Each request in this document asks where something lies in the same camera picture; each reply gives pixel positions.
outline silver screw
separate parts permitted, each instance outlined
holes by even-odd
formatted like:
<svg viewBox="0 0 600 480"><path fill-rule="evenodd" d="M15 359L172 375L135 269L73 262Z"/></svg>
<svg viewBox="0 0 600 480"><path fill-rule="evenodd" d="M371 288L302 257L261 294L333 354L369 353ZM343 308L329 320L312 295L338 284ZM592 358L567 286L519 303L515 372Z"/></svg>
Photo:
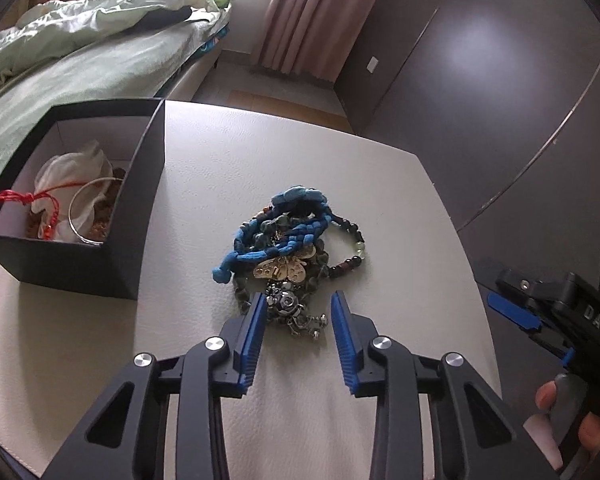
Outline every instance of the silver screw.
<svg viewBox="0 0 600 480"><path fill-rule="evenodd" d="M458 352L451 352L445 357L446 364L450 366L462 366L464 363L464 357L462 357Z"/></svg>
<svg viewBox="0 0 600 480"><path fill-rule="evenodd" d="M153 360L154 358L152 358L149 354L138 354L136 357L134 357L134 364L143 368L150 365L151 361Z"/></svg>
<svg viewBox="0 0 600 480"><path fill-rule="evenodd" d="M379 335L372 341L372 344L376 348L386 350L387 348L389 348L389 346L391 346L391 340L387 336Z"/></svg>
<svg viewBox="0 0 600 480"><path fill-rule="evenodd" d="M224 346L224 339L217 336L210 337L205 341L205 346L209 348L209 350L219 350Z"/></svg>

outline gold butterfly pendant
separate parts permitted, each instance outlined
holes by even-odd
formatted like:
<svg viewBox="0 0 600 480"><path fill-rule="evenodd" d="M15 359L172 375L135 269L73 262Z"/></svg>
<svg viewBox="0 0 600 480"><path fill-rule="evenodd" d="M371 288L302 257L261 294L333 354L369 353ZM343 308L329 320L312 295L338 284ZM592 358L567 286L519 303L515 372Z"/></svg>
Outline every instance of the gold butterfly pendant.
<svg viewBox="0 0 600 480"><path fill-rule="evenodd" d="M256 278L266 278L277 282L289 280L296 284L302 283L306 278L306 272L304 272L306 262L304 260L312 258L314 254L315 246L311 244L308 247L303 247L292 256L279 256L259 263L253 269L253 275Z"/></svg>

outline dark gray wall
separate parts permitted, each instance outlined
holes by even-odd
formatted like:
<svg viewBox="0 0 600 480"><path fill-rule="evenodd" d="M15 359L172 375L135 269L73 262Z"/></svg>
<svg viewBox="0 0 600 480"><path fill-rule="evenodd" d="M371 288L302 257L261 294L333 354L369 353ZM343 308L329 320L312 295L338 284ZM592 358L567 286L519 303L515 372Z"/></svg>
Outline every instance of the dark gray wall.
<svg viewBox="0 0 600 480"><path fill-rule="evenodd" d="M597 285L600 72L508 186L599 64L600 24L582 0L378 0L335 88L357 134L419 157L471 263L493 258L546 280L572 270ZM488 318L504 399L528 416L559 362Z"/></svg>

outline wooden floor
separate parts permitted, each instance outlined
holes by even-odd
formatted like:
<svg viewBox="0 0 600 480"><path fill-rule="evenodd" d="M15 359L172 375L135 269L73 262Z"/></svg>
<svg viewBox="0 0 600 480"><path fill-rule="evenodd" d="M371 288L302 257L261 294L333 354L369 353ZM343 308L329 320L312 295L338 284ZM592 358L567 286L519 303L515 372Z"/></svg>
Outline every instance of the wooden floor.
<svg viewBox="0 0 600 480"><path fill-rule="evenodd" d="M317 124L318 126L326 126L327 128L349 134L353 133L353 129L346 117L289 101L283 101L282 99L252 94L241 90L231 90L226 100L226 106L294 119L309 124Z"/></svg>

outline blue bracelet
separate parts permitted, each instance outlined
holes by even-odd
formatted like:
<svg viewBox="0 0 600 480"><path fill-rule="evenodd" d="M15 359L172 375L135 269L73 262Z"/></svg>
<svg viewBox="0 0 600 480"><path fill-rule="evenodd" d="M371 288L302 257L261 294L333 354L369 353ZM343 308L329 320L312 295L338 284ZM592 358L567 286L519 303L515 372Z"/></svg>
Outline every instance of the blue bracelet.
<svg viewBox="0 0 600 480"><path fill-rule="evenodd" d="M304 218L298 225L290 226L277 244L266 247L267 233L278 227L274 219L299 206L310 210L313 216ZM240 226L235 234L234 250L212 271L214 281L229 283L232 273L240 264L256 265L270 258L291 256L302 247L314 243L332 220L333 213L327 205L327 199L317 189L294 186L284 193L278 193L272 197L271 206Z"/></svg>

